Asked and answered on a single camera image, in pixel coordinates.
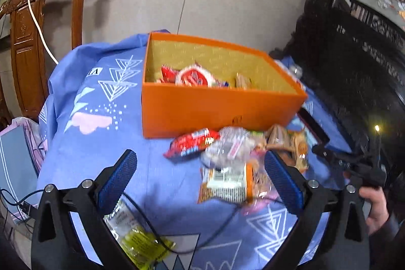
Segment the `person's right hand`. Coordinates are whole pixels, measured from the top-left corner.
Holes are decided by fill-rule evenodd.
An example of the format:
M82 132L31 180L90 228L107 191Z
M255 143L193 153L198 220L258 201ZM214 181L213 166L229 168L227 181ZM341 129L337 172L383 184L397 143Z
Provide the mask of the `person's right hand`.
M366 219L366 224L369 229L369 235L372 235L389 219L387 200L381 187L376 189L364 186L360 188L359 195L371 203L371 210Z

